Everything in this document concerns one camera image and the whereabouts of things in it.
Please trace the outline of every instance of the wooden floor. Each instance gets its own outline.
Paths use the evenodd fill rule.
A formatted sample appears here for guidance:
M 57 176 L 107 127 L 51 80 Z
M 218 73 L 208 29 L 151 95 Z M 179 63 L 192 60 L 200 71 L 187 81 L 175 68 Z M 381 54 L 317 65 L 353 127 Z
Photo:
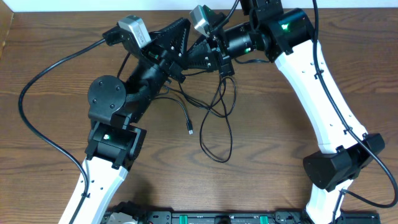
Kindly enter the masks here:
M 313 12 L 307 12 L 313 19 Z M 0 60 L 0 223 L 57 223 L 79 174 L 74 164 L 22 123 L 17 111 L 20 91 L 41 70 L 99 40 L 128 14 L 142 17 L 152 31 L 187 17 L 188 11 L 15 15 Z M 237 11 L 228 26 L 247 19 Z M 398 9 L 322 9 L 320 19 L 329 69 L 356 117 L 370 133 L 382 133 L 387 146 L 380 157 L 398 177 Z M 189 44 L 198 37 L 191 33 Z M 97 77 L 115 75 L 125 54 L 121 45 L 101 45 L 51 71 L 28 91 L 27 117 L 82 161 L 90 130 L 88 87 Z M 254 57 L 262 55 L 249 54 L 242 60 Z M 136 63 L 128 61 L 123 78 Z M 147 130 L 141 154 L 111 205 L 133 200 L 175 210 L 304 208 L 311 183 L 302 159 L 318 150 L 307 115 L 274 64 L 234 68 L 238 100 L 229 118 L 234 136 L 231 160 L 217 164 L 202 153 L 198 134 L 205 111 L 188 105 L 195 131 L 190 136 L 181 108 L 155 101 L 138 125 Z M 210 101 L 217 78 L 207 73 L 187 78 L 183 86 Z M 230 104 L 231 91 L 228 97 Z M 207 145 L 225 156 L 225 121 L 209 117 L 204 132 Z M 393 197 L 375 162 L 350 189 L 379 203 Z M 383 223 L 398 223 L 398 207 L 375 209 L 347 196 L 343 209 L 377 211 Z

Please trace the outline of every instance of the cable connector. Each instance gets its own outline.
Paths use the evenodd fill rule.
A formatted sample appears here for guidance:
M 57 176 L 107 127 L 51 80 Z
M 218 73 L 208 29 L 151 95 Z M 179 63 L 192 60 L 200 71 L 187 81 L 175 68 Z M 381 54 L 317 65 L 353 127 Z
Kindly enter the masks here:
M 193 134 L 193 126 L 192 126 L 192 122 L 190 119 L 187 121 L 187 128 L 188 128 L 189 134 Z

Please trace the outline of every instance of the wood surface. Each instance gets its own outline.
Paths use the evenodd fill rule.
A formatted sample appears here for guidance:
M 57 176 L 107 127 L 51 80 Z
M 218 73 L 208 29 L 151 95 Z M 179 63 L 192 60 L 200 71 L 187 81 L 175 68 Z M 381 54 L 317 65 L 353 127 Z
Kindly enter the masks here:
M 313 19 L 312 10 L 307 10 Z M 122 17 L 144 19 L 159 30 L 188 11 L 18 13 L 0 60 L 0 223 L 57 223 L 78 179 L 65 156 L 22 123 L 17 99 L 24 85 L 57 60 L 99 40 Z M 246 21 L 236 11 L 228 26 Z M 356 117 L 370 133 L 381 133 L 380 158 L 398 177 L 398 9 L 321 9 L 320 41 L 330 72 Z M 198 37 L 191 31 L 189 44 Z M 24 106 L 38 130 L 85 157 L 90 122 L 87 90 L 102 75 L 115 75 L 126 51 L 121 45 L 98 48 L 51 71 L 29 91 Z M 241 60 L 263 57 L 260 52 Z M 136 66 L 128 61 L 123 78 Z M 111 205 L 133 200 L 174 210 L 264 211 L 305 207 L 311 183 L 302 159 L 318 151 L 312 126 L 292 87 L 273 64 L 234 65 L 237 105 L 229 117 L 233 154 L 217 164 L 202 153 L 199 127 L 205 111 L 188 105 L 189 135 L 181 108 L 153 102 L 138 126 L 147 130 L 142 151 Z M 189 77 L 185 90 L 210 101 L 217 73 Z M 230 105 L 232 88 L 226 94 Z M 225 121 L 210 116 L 204 139 L 226 156 Z M 393 192 L 372 162 L 350 187 L 379 203 Z M 398 208 L 376 209 L 347 196 L 343 209 L 377 211 L 383 223 L 398 223 Z
M 0 58 L 2 49 L 6 45 L 6 39 L 10 30 L 11 21 L 14 13 L 8 6 L 0 0 Z

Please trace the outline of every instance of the robotic arm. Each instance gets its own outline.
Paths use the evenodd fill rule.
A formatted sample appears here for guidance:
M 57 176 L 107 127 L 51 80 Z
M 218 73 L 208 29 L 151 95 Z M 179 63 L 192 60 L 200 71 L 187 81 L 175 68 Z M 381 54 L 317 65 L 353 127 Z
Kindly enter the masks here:
M 108 45 L 122 43 L 139 63 L 126 82 L 103 76 L 90 86 L 91 131 L 83 162 L 90 186 L 81 203 L 85 187 L 81 175 L 60 223 L 69 223 L 71 219 L 73 223 L 101 221 L 145 138 L 145 130 L 130 124 L 140 120 L 169 78 L 182 83 L 185 76 L 181 71 L 190 68 L 218 70 L 221 77 L 232 76 L 232 59 L 254 50 L 264 51 L 288 79 L 317 135 L 320 152 L 303 161 L 313 182 L 305 209 L 308 219 L 326 224 L 334 218 L 335 210 L 335 218 L 340 216 L 340 191 L 349 187 L 372 158 L 348 134 L 317 80 L 312 54 L 314 28 L 301 9 L 284 13 L 278 0 L 245 0 L 241 4 L 250 21 L 228 30 L 223 26 L 231 15 L 216 14 L 206 6 L 197 6 L 190 15 L 194 28 L 202 36 L 189 50 L 190 22 L 183 18 L 160 31 L 148 32 L 142 19 L 127 16 L 103 34 Z M 374 154 L 380 153 L 384 149 L 381 135 L 368 134 L 354 117 L 331 77 L 319 43 L 317 55 L 323 70 L 321 75 L 351 130 L 362 137 L 362 143 Z

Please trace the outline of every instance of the green light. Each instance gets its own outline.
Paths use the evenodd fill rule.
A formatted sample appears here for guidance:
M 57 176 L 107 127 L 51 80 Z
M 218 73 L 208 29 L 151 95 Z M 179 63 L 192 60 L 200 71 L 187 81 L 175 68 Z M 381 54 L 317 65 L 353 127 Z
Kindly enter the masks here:
M 287 30 L 287 28 L 289 28 L 289 24 L 282 24 L 282 29 L 283 30 Z

